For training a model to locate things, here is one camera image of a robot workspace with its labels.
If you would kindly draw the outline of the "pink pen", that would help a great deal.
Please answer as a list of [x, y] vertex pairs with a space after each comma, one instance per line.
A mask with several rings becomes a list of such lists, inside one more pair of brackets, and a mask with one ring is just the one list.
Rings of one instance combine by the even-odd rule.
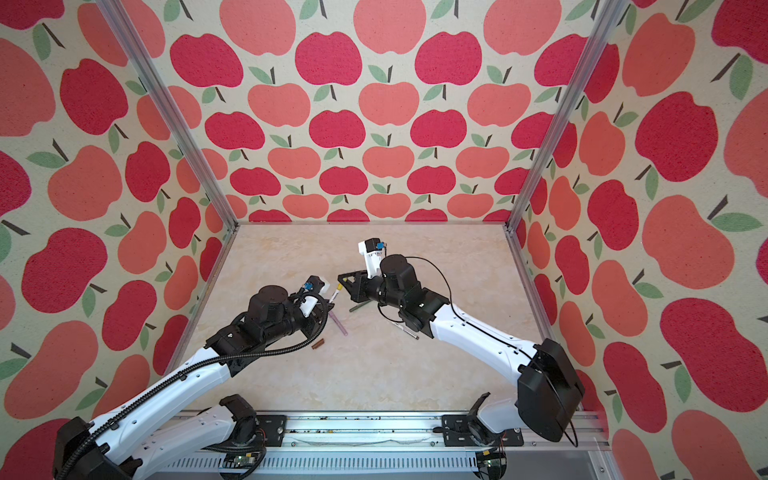
[[330, 316], [331, 316], [333, 322], [335, 323], [335, 325], [338, 327], [338, 329], [342, 333], [342, 335], [345, 336], [345, 337], [348, 336], [348, 331], [346, 330], [346, 328], [344, 327], [342, 322], [336, 317], [336, 315], [333, 312], [331, 312]]

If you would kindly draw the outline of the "white pen brown end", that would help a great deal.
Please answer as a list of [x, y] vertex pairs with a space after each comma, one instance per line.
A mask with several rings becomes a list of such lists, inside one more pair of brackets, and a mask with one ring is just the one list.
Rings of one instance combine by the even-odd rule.
[[412, 338], [414, 340], [417, 340], [417, 341], [419, 340], [419, 336], [416, 333], [414, 333], [413, 331], [409, 330], [407, 327], [405, 327], [405, 326], [403, 326], [401, 324], [398, 324], [398, 323], [395, 323], [394, 326], [396, 328], [398, 328], [400, 331], [402, 331], [403, 333], [405, 333], [406, 335], [408, 335], [410, 338]]

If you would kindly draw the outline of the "white pen yellow end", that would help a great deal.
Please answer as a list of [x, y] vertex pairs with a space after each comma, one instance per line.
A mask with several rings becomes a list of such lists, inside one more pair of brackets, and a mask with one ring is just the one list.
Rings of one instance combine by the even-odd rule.
[[340, 293], [341, 293], [343, 290], [344, 290], [344, 287], [342, 286], [342, 284], [341, 284], [341, 283], [338, 283], [338, 284], [337, 284], [337, 286], [336, 286], [336, 288], [335, 288], [335, 290], [334, 290], [334, 292], [333, 292], [333, 294], [332, 294], [332, 296], [331, 296], [331, 297], [330, 297], [330, 299], [328, 300], [328, 307], [329, 307], [329, 309], [330, 309], [330, 310], [332, 310], [332, 309], [334, 308], [334, 306], [335, 306], [335, 300], [336, 300], [336, 298], [339, 296], [339, 294], [340, 294]]

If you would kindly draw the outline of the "green pen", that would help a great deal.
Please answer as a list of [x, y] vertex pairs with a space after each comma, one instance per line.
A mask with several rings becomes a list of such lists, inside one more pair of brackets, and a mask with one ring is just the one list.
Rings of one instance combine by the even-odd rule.
[[357, 304], [357, 305], [355, 305], [355, 306], [353, 306], [352, 308], [349, 309], [349, 313], [356, 312], [356, 311], [360, 310], [361, 308], [369, 305], [370, 303], [371, 303], [371, 301], [366, 301], [366, 302]]

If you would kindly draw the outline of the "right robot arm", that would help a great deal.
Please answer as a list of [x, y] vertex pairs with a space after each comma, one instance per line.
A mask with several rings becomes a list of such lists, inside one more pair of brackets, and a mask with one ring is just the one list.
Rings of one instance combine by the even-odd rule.
[[516, 386], [514, 398], [488, 403], [486, 392], [470, 408], [466, 428], [478, 444], [494, 444], [524, 424], [545, 440], [566, 438], [576, 446], [572, 420], [585, 389], [565, 349], [550, 338], [520, 339], [472, 317], [451, 296], [424, 287], [410, 259], [368, 255], [365, 270], [342, 273], [338, 281], [353, 302], [395, 308], [410, 330], [459, 348]]

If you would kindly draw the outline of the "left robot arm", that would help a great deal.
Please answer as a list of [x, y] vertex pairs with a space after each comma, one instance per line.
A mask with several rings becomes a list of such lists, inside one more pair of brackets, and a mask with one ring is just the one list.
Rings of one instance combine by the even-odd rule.
[[333, 308], [327, 284], [310, 277], [295, 293], [268, 285], [246, 311], [151, 387], [105, 414], [76, 417], [56, 435], [56, 479], [148, 479], [195, 451], [223, 455], [244, 479], [282, 439], [279, 424], [263, 426], [253, 407], [230, 395], [193, 418], [167, 423], [191, 402], [242, 373], [256, 360], [286, 355], [313, 343]]

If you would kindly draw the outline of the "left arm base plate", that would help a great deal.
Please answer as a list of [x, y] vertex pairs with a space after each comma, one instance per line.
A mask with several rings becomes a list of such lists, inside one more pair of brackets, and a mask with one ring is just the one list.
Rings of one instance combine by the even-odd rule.
[[230, 436], [222, 442], [226, 448], [237, 450], [259, 450], [266, 447], [280, 447], [283, 442], [287, 417], [285, 415], [262, 415], [245, 417], [235, 422]]

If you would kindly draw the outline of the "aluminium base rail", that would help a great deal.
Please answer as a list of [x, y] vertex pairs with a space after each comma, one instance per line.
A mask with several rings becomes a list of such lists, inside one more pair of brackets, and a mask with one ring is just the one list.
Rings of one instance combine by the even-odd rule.
[[[267, 411], [285, 415], [280, 447], [244, 479], [618, 479], [603, 428], [593, 414], [573, 420], [578, 444], [550, 442], [520, 424], [522, 447], [446, 447], [433, 428], [442, 411]], [[235, 479], [233, 463], [199, 450], [156, 479]]]

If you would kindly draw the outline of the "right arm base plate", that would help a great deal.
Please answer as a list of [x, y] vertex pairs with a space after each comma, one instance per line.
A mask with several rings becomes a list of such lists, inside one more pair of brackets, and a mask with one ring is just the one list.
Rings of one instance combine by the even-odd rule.
[[433, 428], [441, 434], [446, 447], [522, 447], [524, 439], [519, 429], [494, 433], [469, 415], [443, 415], [440, 425]]

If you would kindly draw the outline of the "left aluminium frame post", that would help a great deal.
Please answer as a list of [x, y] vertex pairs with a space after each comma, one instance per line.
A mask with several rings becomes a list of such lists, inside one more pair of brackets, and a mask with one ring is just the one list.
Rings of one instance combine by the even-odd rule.
[[168, 126], [180, 151], [190, 163], [190, 167], [200, 181], [211, 204], [223, 221], [224, 228], [228, 232], [236, 233], [239, 222], [234, 211], [221, 190], [205, 156], [194, 140], [173, 95], [158, 73], [153, 59], [145, 48], [127, 10], [120, 1], [97, 1], [96, 4], [137, 71], [138, 77], [145, 83], [159, 114]]

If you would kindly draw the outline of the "aluminium frame post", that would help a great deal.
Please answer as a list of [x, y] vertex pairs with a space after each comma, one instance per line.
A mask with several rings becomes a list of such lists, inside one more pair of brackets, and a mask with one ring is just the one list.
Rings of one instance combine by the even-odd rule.
[[120, 1], [97, 1], [96, 4], [137, 71], [138, 77], [145, 83], [159, 114], [168, 126], [180, 151], [190, 163], [190, 167], [200, 181], [211, 204], [223, 221], [224, 228], [228, 232], [236, 233], [239, 222], [234, 211], [221, 190], [205, 156], [194, 140], [173, 95], [158, 73], [153, 59], [145, 48], [127, 10]]
[[597, 15], [594, 27], [587, 38], [584, 50], [576, 64], [571, 80], [567, 84], [562, 99], [558, 103], [553, 120], [543, 139], [542, 146], [534, 156], [529, 174], [524, 182], [521, 193], [515, 200], [511, 215], [504, 227], [504, 233], [511, 237], [527, 207], [544, 173], [545, 167], [553, 159], [555, 148], [570, 121], [572, 112], [578, 102], [586, 98], [584, 93], [603, 51], [608, 44], [616, 24], [624, 9], [629, 5], [626, 0], [602, 1], [602, 10]]

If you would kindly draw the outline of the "right aluminium frame post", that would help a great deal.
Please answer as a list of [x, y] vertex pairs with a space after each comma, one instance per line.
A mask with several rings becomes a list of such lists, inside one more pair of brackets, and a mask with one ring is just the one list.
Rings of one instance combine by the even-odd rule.
[[544, 173], [545, 167], [553, 159], [555, 148], [570, 121], [572, 112], [578, 102], [586, 98], [584, 93], [603, 51], [608, 44], [616, 24], [624, 9], [629, 5], [626, 0], [602, 1], [602, 10], [597, 15], [594, 27], [587, 38], [584, 50], [576, 64], [571, 80], [567, 84], [562, 99], [558, 103], [553, 120], [543, 139], [542, 146], [534, 156], [529, 174], [524, 182], [521, 193], [515, 200], [511, 215], [504, 227], [504, 233], [511, 237], [527, 207]]

